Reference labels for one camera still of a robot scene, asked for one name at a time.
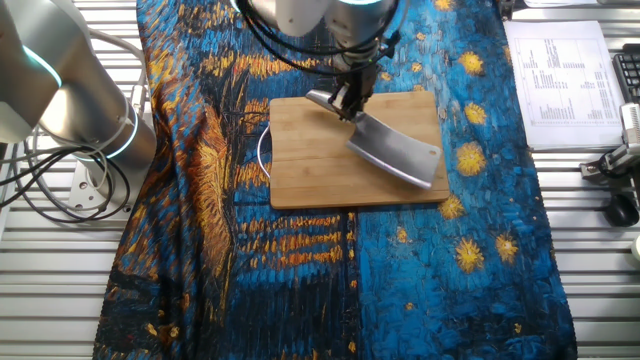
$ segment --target starry night fabric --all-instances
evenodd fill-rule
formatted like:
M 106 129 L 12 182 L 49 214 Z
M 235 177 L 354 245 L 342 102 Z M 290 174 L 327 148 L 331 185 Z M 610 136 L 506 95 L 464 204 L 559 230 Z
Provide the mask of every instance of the starry night fabric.
M 330 80 L 274 60 L 227 0 L 138 0 L 138 22 L 158 150 L 95 359 L 576 358 L 493 1 L 412 0 L 380 63 L 377 93 L 435 94 L 439 205 L 272 209 L 269 100 Z

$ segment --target paper sheet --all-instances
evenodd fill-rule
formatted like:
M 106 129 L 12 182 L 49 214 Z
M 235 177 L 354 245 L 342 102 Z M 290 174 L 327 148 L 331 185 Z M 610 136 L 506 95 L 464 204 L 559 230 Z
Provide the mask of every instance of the paper sheet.
M 505 30 L 530 147 L 622 143 L 623 97 L 596 21 L 510 21 Z

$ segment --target metal grating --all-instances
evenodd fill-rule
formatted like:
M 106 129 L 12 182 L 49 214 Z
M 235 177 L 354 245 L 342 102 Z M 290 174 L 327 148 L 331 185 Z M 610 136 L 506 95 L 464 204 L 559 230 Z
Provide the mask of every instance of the metal grating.
M 135 1 L 75 1 L 89 26 L 140 46 Z M 599 20 L 612 52 L 640 43 L 640 8 L 525 9 L 520 21 Z M 109 74 L 129 94 L 140 64 L 93 42 Z M 536 153 L 556 257 L 575 320 L 581 358 L 640 360 L 640 263 L 629 250 L 640 225 L 612 229 L 598 208 L 606 188 L 580 178 L 595 153 Z M 58 164 L 47 182 L 69 196 L 75 161 Z M 31 196 L 42 206 L 38 191 Z M 125 221 L 61 227 L 16 201 L 0 241 L 0 360 L 90 359 L 105 285 Z

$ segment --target keyboard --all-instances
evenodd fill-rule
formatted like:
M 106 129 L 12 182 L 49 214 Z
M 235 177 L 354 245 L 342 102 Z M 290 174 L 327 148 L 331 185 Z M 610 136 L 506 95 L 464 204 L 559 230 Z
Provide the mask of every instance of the keyboard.
M 640 53 L 618 54 L 613 57 L 620 89 L 625 102 L 637 103 L 640 95 Z

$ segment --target bamboo cutting board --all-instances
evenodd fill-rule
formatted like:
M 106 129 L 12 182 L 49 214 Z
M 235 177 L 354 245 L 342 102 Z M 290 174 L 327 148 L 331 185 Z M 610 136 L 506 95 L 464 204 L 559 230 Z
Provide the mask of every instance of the bamboo cutting board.
M 430 92 L 375 94 L 366 111 L 391 128 L 442 148 Z M 306 98 L 270 104 L 271 205 L 276 209 L 440 202 L 449 196 L 444 152 L 431 190 L 376 167 L 345 144 L 355 126 Z

